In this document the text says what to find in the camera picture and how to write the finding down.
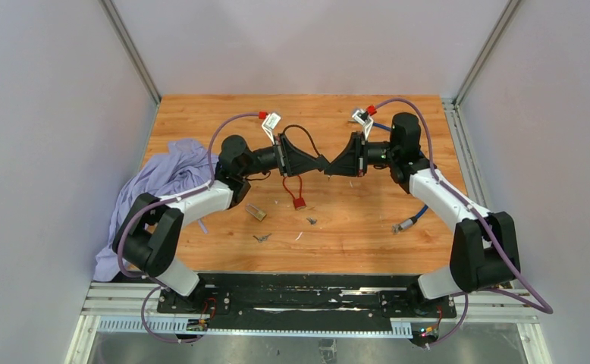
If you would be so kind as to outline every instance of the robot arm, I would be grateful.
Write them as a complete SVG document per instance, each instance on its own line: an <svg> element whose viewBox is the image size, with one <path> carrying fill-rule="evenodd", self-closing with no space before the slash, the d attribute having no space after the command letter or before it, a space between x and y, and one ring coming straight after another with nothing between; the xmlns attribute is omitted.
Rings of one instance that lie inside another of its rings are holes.
<svg viewBox="0 0 590 364"><path fill-rule="evenodd" d="M314 157L295 147L283 133L273 146L251 151L238 135L229 136L221 145L215 168L215 182L207 190L185 196L189 191L156 197L149 193L137 197L115 236L112 249L116 253L125 227L135 214L159 201L175 202L156 206L144 213L134 228L127 232L123 257L148 277L160 281L182 296L189 296L199 284L199 276L174 257L182 227L217 211L238 205L250 190L246 179L251 174L267 174L278 169L284 176L294 176L317 169L324 170L328 161L323 155Z"/></svg>
<svg viewBox="0 0 590 364"><path fill-rule="evenodd" d="M372 124L367 111L358 110L353 113L353 118L362 125L363 132L351 134L347 147L325 173L362 177L369 165L389 167L393 181L423 201L453 231L449 265L418 276L417 282L407 289L408 299L422 305L453 293L472 292L513 280L514 275L491 246L489 237L470 210L475 207L481 213L504 252L520 270L512 218L506 212L492 213L467 198L444 178L437 167L434 168L436 179L429 160L420 150L418 118L408 113L395 115L390 138L384 142L367 141L368 126ZM467 206L445 185L459 193L468 202Z"/></svg>

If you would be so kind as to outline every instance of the cable connector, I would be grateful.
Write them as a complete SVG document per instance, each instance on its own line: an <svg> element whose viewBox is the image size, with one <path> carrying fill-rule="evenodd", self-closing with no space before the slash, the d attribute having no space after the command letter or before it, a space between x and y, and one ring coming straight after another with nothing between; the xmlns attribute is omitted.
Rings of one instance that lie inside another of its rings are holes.
<svg viewBox="0 0 590 364"><path fill-rule="evenodd" d="M391 227L391 231L394 234L397 234L401 231L409 230L409 228L411 228L413 225L415 225L416 222L418 222L418 218L416 216L412 216L412 217L408 218L407 220L402 221L399 224L393 225Z"/></svg>
<svg viewBox="0 0 590 364"><path fill-rule="evenodd" d="M378 112L378 109L375 108L375 106L373 106L373 105L369 105L369 107L366 108L366 112L369 113L369 116L373 116L373 115L375 115L375 113Z"/></svg>

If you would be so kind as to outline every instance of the metal connector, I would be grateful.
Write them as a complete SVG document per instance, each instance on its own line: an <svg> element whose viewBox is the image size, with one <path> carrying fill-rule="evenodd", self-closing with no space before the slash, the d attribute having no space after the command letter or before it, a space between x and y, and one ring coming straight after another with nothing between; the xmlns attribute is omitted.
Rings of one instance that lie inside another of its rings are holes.
<svg viewBox="0 0 590 364"><path fill-rule="evenodd" d="M393 231L394 234L397 234L401 231L405 231L408 228L411 228L413 225L415 224L415 222L413 222L413 220L411 218L408 218L405 221L402 221L399 224L395 224L391 227L391 231Z"/></svg>

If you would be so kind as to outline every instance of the red cap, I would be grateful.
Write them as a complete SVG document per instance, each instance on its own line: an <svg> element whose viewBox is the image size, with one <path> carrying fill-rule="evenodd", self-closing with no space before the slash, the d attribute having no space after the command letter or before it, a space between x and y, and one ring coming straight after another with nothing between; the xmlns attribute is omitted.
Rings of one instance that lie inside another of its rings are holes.
<svg viewBox="0 0 590 364"><path fill-rule="evenodd" d="M301 197L299 199L294 199L293 200L293 207L296 210L301 210L306 207L306 202L304 202L304 199Z"/></svg>
<svg viewBox="0 0 590 364"><path fill-rule="evenodd" d="M368 108L366 108L366 112L368 112L369 115L373 116L376 112L378 112L378 110L375 109L375 106L370 105Z"/></svg>

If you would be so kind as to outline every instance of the black cable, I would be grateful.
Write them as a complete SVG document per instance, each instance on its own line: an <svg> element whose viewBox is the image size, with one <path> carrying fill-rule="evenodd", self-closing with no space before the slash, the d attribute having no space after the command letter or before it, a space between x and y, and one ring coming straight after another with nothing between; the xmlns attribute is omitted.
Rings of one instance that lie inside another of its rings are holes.
<svg viewBox="0 0 590 364"><path fill-rule="evenodd" d="M271 177L271 172L270 171L268 171L268 174L264 178L247 178L246 180L265 180L268 177Z"/></svg>
<svg viewBox="0 0 590 364"><path fill-rule="evenodd" d="M311 145L313 146L313 150L315 150L315 153L317 153L317 156L322 155L318 150L317 150L317 146L315 146L315 142L313 141L313 137L311 136L311 133L309 133L309 131L301 126L301 125L297 125L297 124L291 124L286 126L281 132L286 135L286 130L292 128L292 127L296 127L298 129L301 129L304 133L306 133L306 135L309 137L309 140L311 141Z"/></svg>

